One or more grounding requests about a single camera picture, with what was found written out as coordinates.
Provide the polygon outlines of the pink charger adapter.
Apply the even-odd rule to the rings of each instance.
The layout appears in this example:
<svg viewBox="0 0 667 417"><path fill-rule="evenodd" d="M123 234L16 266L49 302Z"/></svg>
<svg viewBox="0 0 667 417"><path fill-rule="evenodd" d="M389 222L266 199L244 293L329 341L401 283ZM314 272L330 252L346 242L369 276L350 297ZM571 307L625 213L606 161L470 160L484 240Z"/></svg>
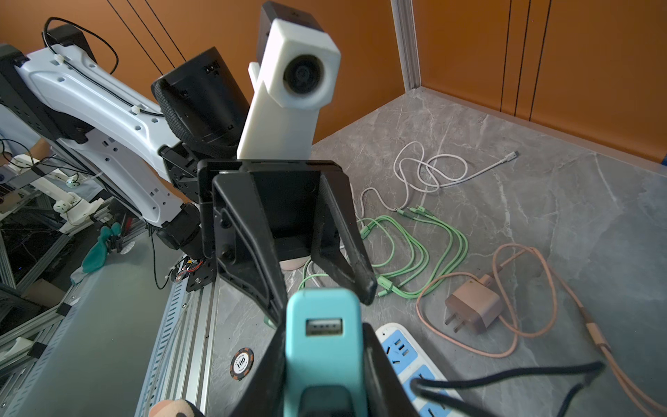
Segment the pink charger adapter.
<svg viewBox="0 0 667 417"><path fill-rule="evenodd" d="M446 326L456 321L455 333L462 328L468 328L476 335L486 332L504 309L500 296L491 290L491 283L491 276L484 275L479 280L466 281L449 295L446 307L450 316L446 318Z"/></svg>

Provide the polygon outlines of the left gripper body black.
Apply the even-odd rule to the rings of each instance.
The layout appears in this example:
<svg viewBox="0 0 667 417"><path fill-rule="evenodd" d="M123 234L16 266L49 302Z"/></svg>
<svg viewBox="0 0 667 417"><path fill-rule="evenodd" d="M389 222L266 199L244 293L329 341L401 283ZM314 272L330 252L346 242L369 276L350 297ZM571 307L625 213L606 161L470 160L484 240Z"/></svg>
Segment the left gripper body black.
<svg viewBox="0 0 667 417"><path fill-rule="evenodd" d="M197 179L203 253L216 257L213 179L225 172L250 173L266 211L278 260L311 255L314 212L321 172L342 168L332 161L206 160Z"/></svg>

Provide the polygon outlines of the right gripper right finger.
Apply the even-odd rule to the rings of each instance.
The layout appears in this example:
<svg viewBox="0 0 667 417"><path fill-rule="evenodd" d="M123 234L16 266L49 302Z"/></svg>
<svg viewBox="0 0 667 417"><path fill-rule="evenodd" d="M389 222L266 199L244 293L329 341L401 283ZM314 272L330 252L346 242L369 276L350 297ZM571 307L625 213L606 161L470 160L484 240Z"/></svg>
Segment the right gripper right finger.
<svg viewBox="0 0 667 417"><path fill-rule="evenodd" d="M418 416L373 328L362 324L364 388L369 416Z"/></svg>

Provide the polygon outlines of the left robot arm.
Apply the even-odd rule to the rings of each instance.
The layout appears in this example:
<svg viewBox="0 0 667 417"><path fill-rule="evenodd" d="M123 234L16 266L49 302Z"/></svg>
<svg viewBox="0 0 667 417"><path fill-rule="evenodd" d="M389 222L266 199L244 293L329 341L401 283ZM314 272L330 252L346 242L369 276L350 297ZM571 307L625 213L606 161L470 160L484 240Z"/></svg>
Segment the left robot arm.
<svg viewBox="0 0 667 417"><path fill-rule="evenodd" d="M102 174L163 242L198 261L274 322L288 296L281 263L310 257L370 304L377 281L342 168L311 158L341 54L315 24L276 19L250 66L247 101L216 50L159 78L147 98L102 69L79 31L24 54L1 48L1 103L74 161Z"/></svg>

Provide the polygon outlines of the white blue power strip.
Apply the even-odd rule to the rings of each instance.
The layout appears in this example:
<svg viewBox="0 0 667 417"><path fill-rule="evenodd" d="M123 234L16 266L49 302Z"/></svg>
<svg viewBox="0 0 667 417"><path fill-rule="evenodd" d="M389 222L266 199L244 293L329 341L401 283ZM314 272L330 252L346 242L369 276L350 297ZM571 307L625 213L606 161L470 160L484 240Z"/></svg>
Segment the white blue power strip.
<svg viewBox="0 0 667 417"><path fill-rule="evenodd" d="M463 416L452 408L418 398L410 389L414 379L445 381L446 377L404 326L390 322L377 328L375 335L419 416Z"/></svg>

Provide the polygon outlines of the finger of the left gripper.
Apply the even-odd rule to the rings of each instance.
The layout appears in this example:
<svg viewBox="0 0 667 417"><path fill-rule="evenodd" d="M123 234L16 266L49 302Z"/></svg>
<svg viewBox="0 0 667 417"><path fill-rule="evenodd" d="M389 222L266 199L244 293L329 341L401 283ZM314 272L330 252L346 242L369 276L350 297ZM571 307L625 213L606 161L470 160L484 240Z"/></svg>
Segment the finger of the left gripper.
<svg viewBox="0 0 667 417"><path fill-rule="evenodd" d="M357 229L350 182L340 170L321 172L311 258L335 283L371 305L377 290L368 252Z"/></svg>
<svg viewBox="0 0 667 417"><path fill-rule="evenodd" d="M287 290L255 180L250 173L220 173L213 179L213 191L222 278L255 302L274 325L283 325Z"/></svg>

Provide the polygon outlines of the teal charger with black cable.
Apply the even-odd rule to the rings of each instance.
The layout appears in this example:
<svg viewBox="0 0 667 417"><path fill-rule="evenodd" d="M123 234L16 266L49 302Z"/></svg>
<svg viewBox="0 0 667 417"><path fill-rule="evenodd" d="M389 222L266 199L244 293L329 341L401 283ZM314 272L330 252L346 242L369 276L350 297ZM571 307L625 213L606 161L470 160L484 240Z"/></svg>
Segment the teal charger with black cable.
<svg viewBox="0 0 667 417"><path fill-rule="evenodd" d="M306 288L288 302L285 416L367 416L358 297Z"/></svg>

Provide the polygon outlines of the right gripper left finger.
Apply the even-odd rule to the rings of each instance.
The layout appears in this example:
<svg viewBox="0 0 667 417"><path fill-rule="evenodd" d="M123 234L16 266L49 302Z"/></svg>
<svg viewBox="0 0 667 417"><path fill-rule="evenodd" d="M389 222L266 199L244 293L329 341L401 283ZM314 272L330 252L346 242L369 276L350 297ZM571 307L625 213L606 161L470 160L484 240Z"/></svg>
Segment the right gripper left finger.
<svg viewBox="0 0 667 417"><path fill-rule="evenodd" d="M286 326L281 324L231 416L283 416Z"/></svg>

